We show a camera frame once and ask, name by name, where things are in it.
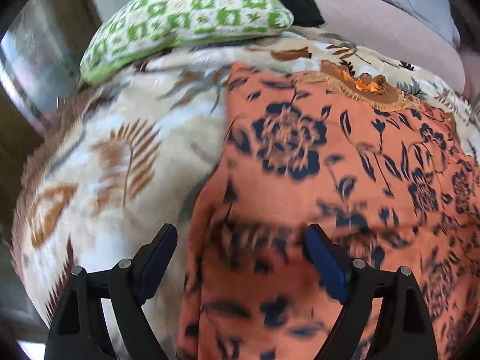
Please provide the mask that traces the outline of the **orange floral garment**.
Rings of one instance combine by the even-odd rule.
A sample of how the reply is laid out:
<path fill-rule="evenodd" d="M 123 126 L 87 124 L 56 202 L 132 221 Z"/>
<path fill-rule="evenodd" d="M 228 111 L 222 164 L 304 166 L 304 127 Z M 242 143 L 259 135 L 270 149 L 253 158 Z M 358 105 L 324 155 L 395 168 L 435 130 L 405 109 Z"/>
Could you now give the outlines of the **orange floral garment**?
<path fill-rule="evenodd" d="M 234 63 L 220 163 L 193 209 L 179 359 L 312 359 L 341 306 L 308 260 L 318 224 L 373 268 L 412 269 L 438 355 L 479 318 L 479 165 L 425 103 L 382 112 L 334 87 Z"/>

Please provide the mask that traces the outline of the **cream leaf-pattern fleece blanket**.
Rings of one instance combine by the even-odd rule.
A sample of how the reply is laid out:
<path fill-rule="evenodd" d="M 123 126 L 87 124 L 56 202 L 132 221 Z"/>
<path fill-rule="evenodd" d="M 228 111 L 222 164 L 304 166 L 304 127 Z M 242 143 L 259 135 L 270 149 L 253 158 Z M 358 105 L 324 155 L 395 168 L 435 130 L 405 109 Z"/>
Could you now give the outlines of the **cream leaf-pattern fleece blanket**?
<path fill-rule="evenodd" d="M 220 163 L 227 131 L 227 84 L 234 63 L 277 77 L 346 72 L 334 87 L 382 112 L 425 103 L 442 110 L 462 151 L 479 167 L 479 120 L 470 105 L 425 69 L 322 30 L 283 37 L 176 47 L 137 59 L 62 113 L 26 166 L 13 229 L 14 264 L 48 329 L 73 267 L 112 269 L 155 238 L 164 224 L 177 245 L 142 306 L 168 356 L 176 344 L 195 203 Z M 102 300 L 115 359 L 128 355 L 112 302 Z M 459 353 L 479 357 L 479 317 Z"/>

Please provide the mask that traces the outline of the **green white patterned pillow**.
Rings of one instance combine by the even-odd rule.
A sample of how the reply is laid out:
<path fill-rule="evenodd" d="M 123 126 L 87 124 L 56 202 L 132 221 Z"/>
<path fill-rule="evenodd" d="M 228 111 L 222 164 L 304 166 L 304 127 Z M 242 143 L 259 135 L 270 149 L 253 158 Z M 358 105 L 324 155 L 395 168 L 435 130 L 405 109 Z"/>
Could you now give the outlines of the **green white patterned pillow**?
<path fill-rule="evenodd" d="M 99 85 L 161 50 L 276 36 L 293 23 L 279 0 L 132 0 L 92 37 L 80 75 Z"/>

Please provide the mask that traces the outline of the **grey curtain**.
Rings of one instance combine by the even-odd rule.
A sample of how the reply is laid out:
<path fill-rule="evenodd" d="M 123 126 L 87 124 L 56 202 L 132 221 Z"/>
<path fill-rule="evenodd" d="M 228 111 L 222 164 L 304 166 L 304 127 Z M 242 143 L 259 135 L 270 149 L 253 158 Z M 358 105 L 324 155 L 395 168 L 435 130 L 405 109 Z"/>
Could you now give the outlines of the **grey curtain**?
<path fill-rule="evenodd" d="M 38 133 L 77 90 L 80 60 L 97 27 L 92 0 L 28 0 L 1 39 L 1 84 Z"/>

